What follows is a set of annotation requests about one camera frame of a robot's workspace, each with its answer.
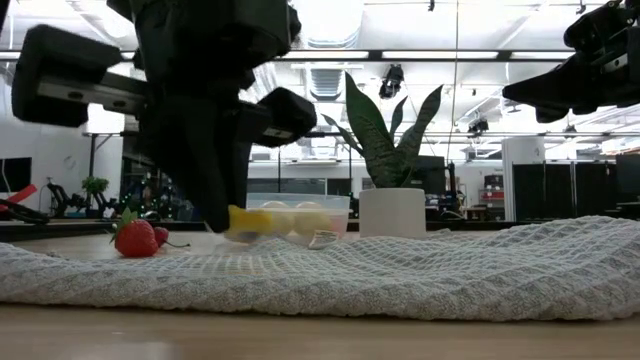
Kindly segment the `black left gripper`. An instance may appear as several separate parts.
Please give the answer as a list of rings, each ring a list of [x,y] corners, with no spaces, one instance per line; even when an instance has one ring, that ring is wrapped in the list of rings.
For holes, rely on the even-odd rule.
[[[135,28],[137,80],[111,73],[120,50],[40,24],[24,37],[12,112],[32,123],[77,128],[88,107],[144,118],[144,152],[184,192],[215,233],[229,206],[246,204],[248,143],[292,143],[316,125],[313,105],[277,87],[256,103],[239,93],[255,68],[290,52],[301,30],[288,0],[106,0]]]

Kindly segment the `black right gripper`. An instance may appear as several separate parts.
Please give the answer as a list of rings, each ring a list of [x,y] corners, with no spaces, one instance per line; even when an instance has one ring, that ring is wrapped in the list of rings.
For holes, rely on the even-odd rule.
[[[568,109],[640,103],[640,0],[608,0],[582,14],[564,33],[574,62],[507,85],[504,98],[535,108],[538,123],[553,123]]]

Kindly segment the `dark red toy cherry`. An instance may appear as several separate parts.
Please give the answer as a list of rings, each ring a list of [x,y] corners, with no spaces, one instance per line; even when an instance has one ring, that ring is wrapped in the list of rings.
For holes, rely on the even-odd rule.
[[[164,227],[155,227],[154,228],[154,237],[155,237],[155,241],[157,243],[157,247],[158,248],[162,248],[165,245],[170,246],[170,247],[174,247],[174,248],[186,248],[186,247],[189,247],[189,244],[184,244],[184,245],[172,244],[169,241],[169,236],[170,236],[170,232],[169,232],[168,229],[166,229]]]

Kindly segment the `red toy strawberry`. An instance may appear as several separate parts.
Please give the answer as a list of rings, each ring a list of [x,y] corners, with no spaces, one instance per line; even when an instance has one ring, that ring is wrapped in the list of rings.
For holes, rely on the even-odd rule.
[[[152,257],[159,249],[154,228],[129,208],[122,212],[111,243],[126,258]]]

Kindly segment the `clear plastic tupperware container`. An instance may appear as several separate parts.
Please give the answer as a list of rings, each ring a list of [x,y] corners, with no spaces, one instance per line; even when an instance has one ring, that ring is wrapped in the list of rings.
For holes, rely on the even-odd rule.
[[[331,215],[347,213],[350,198],[335,195],[249,193],[246,207],[266,211],[274,221],[271,238],[319,249],[339,241],[342,237],[331,230]]]

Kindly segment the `black partition panels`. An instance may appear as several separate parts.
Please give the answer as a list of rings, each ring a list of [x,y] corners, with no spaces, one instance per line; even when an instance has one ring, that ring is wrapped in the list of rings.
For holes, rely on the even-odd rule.
[[[605,215],[616,206],[612,162],[514,164],[512,178],[518,222]]]

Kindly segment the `small green background plant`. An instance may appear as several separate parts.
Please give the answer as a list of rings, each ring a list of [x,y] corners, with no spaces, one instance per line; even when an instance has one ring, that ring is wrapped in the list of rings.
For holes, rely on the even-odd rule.
[[[104,193],[109,187],[109,181],[105,178],[88,176],[82,181],[82,188],[89,194]]]

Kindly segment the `snake plant in white pot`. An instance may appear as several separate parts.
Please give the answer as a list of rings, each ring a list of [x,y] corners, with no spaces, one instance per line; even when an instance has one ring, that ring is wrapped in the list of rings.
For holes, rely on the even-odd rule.
[[[364,159],[374,184],[359,193],[361,237],[419,238],[426,233],[425,192],[409,186],[427,126],[438,113],[442,88],[423,101],[413,126],[398,142],[373,100],[350,74],[345,75],[346,114],[350,128],[339,133]]]

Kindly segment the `grey waffle-weave towel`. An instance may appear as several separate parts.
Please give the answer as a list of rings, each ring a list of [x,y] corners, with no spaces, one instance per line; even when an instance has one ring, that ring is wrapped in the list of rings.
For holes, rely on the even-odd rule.
[[[0,243],[0,302],[421,320],[640,313],[640,221],[586,216],[488,235],[378,236],[311,250],[68,259]]]

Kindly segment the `black wall monitor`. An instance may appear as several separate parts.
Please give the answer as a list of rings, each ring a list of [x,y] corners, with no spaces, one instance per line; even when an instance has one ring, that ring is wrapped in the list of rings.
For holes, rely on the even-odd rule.
[[[0,193],[17,192],[32,183],[32,159],[0,159]]]

